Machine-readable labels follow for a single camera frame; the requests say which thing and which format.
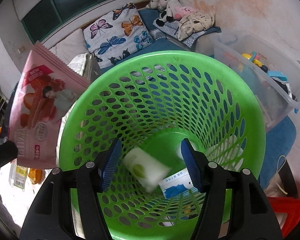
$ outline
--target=wooden headboard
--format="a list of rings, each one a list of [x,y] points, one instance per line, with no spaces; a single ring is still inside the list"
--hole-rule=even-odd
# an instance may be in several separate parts
[[[144,1],[141,1],[141,2],[134,3],[134,5],[136,6],[137,9],[142,9],[142,8],[146,7],[146,5],[149,2],[150,2],[150,0],[144,0]],[[98,18],[95,18],[92,21],[86,23],[85,25],[81,26],[80,29],[82,29],[82,30],[86,29],[87,27],[89,27],[91,24],[93,24],[96,20],[98,20],[102,16],[103,15],[100,15],[100,16],[98,16]]]

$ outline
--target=white cord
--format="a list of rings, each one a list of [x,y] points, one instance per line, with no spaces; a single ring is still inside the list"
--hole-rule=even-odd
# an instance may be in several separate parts
[[[284,158],[284,161],[283,161],[283,164],[281,165],[281,167],[279,168],[279,161],[280,161],[281,157]],[[287,159],[286,159],[286,157],[285,157],[284,155],[281,155],[281,156],[278,158],[278,162],[277,162],[277,171],[275,172],[275,175],[274,175],[274,176],[272,177],[272,179],[270,180],[269,185],[271,184],[271,182],[272,182],[272,180],[274,179],[274,177],[279,173],[279,171],[281,170],[281,168],[283,167],[283,165],[286,163],[286,161],[287,161]],[[282,187],[280,187],[280,185],[279,185],[277,182],[276,182],[276,185],[277,185],[278,188],[282,191],[283,194],[288,195],[288,193],[287,193]],[[277,191],[278,191],[277,189],[270,189],[270,190],[268,190],[268,191],[265,191],[265,194],[266,194],[268,197],[271,197],[271,196],[273,196]]]

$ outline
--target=laundry basket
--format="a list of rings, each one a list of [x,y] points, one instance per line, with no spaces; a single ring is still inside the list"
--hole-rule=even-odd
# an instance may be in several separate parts
[[[75,104],[60,145],[63,170],[94,160],[114,138],[122,141],[112,183],[99,194],[113,239],[189,239],[204,195],[195,188],[165,199],[147,193],[122,165],[139,146],[172,168],[185,168],[178,145],[189,138],[198,151],[229,170],[258,177],[265,152],[259,104],[245,82],[221,62],[186,51],[162,51],[127,60],[97,79]],[[78,210],[76,190],[72,203]],[[229,218],[226,195],[224,221]]]

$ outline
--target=orange butterfly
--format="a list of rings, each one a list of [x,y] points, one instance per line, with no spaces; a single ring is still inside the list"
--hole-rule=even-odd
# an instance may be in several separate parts
[[[121,27],[124,28],[124,34],[129,36],[134,26],[142,26],[143,22],[138,15],[134,15],[130,22],[122,22]]]

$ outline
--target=black butterfly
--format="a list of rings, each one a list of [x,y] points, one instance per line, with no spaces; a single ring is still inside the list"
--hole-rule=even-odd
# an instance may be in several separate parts
[[[116,9],[113,11],[113,18],[112,20],[116,20],[119,18],[119,16],[122,14],[122,12],[126,9],[134,9],[135,5],[131,2],[131,3],[127,3],[126,5]]]
[[[98,56],[96,56],[96,54],[94,54],[94,58],[97,62],[102,62],[103,59],[99,58]]]
[[[126,58],[128,56],[130,56],[130,52],[128,51],[128,49],[126,49],[122,52],[122,57],[119,56],[119,59],[117,59],[116,57],[111,57],[111,58],[108,58],[108,59],[111,61],[111,64],[115,65],[119,61],[123,60],[124,58]]]

